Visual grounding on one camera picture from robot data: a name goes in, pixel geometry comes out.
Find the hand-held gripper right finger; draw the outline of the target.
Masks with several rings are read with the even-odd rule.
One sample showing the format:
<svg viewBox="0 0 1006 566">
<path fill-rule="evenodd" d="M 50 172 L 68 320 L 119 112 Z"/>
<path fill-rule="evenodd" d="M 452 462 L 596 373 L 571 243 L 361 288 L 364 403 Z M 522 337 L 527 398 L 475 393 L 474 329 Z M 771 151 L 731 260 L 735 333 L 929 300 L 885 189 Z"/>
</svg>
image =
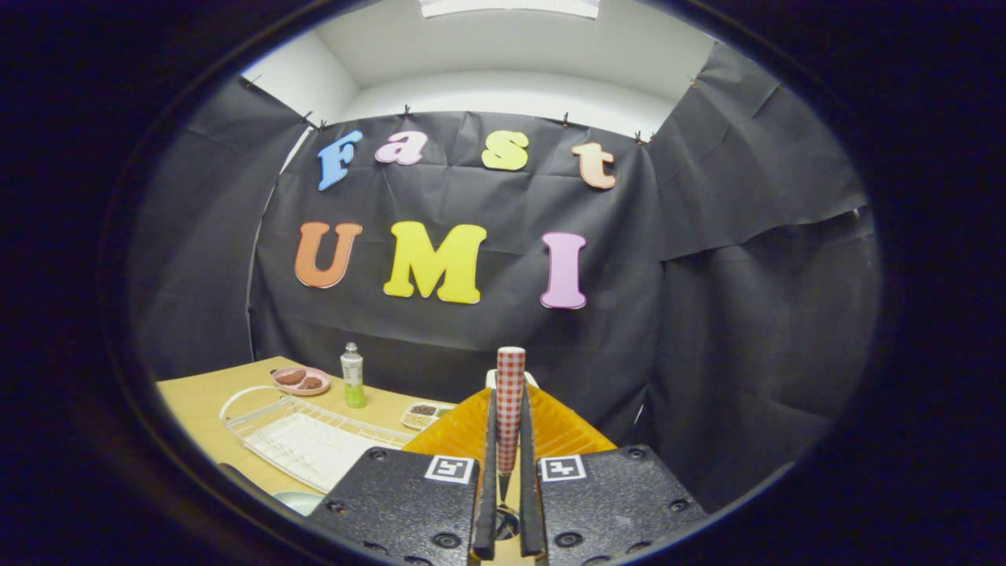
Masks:
<svg viewBox="0 0 1006 566">
<path fill-rule="evenodd" d="M 650 447 L 611 447 L 530 384 L 520 443 L 521 552 L 538 565 L 624 564 L 707 519 Z"/>
</svg>

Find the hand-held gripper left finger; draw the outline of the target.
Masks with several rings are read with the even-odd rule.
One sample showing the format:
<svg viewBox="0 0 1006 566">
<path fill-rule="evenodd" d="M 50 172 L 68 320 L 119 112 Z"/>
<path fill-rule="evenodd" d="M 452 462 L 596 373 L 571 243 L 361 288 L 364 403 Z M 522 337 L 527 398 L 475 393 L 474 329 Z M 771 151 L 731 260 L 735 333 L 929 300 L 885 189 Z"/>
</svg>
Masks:
<svg viewBox="0 0 1006 566">
<path fill-rule="evenodd" d="M 475 565 L 495 555 L 496 393 L 461 402 L 414 438 L 371 447 L 307 516 L 345 564 Z"/>
</svg>

